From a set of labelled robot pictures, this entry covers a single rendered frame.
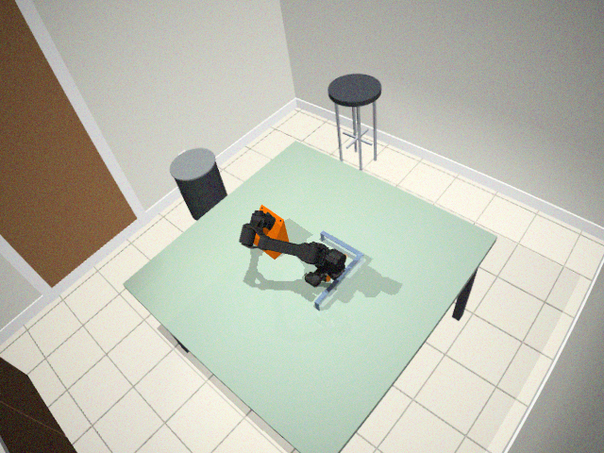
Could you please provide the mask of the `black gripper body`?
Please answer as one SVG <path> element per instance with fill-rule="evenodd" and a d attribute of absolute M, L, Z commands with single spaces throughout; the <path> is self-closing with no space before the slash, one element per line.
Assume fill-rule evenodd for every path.
<path fill-rule="evenodd" d="M 322 279 L 325 276 L 325 273 L 323 272 L 324 267 L 327 263 L 325 262 L 324 266 L 318 266 L 315 265 L 316 268 L 318 268 L 315 271 L 315 274 L 313 272 L 309 272 L 306 276 L 305 276 L 305 281 L 307 283 L 309 283 L 312 287 L 316 288 L 322 281 Z"/>

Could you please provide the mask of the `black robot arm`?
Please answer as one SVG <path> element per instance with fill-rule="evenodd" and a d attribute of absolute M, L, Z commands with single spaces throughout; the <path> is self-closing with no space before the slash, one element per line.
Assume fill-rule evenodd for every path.
<path fill-rule="evenodd" d="M 268 212 L 268 211 L 267 211 Z M 255 210 L 252 213 L 249 224 L 244 224 L 242 227 L 239 243 L 251 249 L 258 248 L 260 250 L 271 250 L 283 254 L 299 257 L 307 264 L 324 266 L 323 272 L 327 273 L 332 280 L 336 280 L 345 272 L 346 255 L 329 249 L 322 243 L 289 243 L 281 240 L 272 239 L 265 235 L 263 228 L 271 230 L 276 218 L 263 210 Z M 260 237 L 258 246 L 253 246 L 256 233 Z M 318 262 L 317 262 L 318 261 Z"/>

